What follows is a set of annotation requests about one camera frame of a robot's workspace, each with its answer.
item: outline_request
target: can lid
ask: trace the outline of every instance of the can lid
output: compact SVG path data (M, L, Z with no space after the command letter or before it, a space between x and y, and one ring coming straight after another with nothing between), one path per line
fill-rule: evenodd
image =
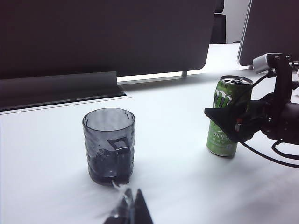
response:
M251 79L241 76L222 76L220 80L227 84L236 85L251 85L253 83Z

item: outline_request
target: black cable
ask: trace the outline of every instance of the black cable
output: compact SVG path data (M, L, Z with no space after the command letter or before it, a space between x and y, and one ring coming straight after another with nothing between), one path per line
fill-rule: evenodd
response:
M299 160L299 155L292 155L292 154L286 154L286 153L283 153L283 152L280 152L275 146L278 146L280 143L283 143L284 141L283 140L279 140L277 142L275 142L273 145L272 145L272 149L274 152L276 152L278 155L280 156L283 156L285 158L288 158L288 159L292 159L292 160Z
M253 87L255 87L257 84L259 84L261 81L263 81L265 78L271 78L271 77L275 77L276 73L273 71L269 71L266 75L262 76L261 78L259 78L255 83L253 83L251 86L249 86L247 89L245 89L231 104L229 113L231 113L232 109L234 108L235 104L241 99L241 97L243 95L245 95L245 93L247 93L248 91L252 90Z
M272 162L275 162L275 163L278 163L280 165L284 165L284 166L287 166L287 167L294 167L294 168L299 168L299 165L298 164L293 164L293 163L288 163L288 162L283 162L283 161L280 161L280 160L276 160L276 159L273 159L272 157L269 157L263 153L260 153L259 151L256 151L254 148L250 147L249 145L247 145L245 142L241 142L239 141L242 145L244 145L247 149L249 149L250 151L258 154L259 156L265 158L265 159L268 159Z

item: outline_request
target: dark gray glass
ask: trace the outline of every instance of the dark gray glass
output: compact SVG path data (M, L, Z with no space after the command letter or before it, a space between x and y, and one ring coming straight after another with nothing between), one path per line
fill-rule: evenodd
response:
M98 184L128 183L133 172L135 116L103 108L83 117L89 175Z

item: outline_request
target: white wall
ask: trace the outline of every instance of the white wall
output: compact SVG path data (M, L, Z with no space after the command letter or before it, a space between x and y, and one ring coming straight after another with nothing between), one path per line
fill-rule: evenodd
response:
M227 43L240 41L245 23L249 0L224 0Z

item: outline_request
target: energy drink can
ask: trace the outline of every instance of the energy drink can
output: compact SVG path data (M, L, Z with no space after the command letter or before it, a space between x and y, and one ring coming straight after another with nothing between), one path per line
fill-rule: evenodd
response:
M249 85L252 85L252 80L248 78L222 76L214 94L213 108L224 108L232 103ZM250 98L251 90L246 92L240 100L249 102ZM233 156L237 149L237 143L232 142L213 121L210 122L206 146L212 153L220 156Z

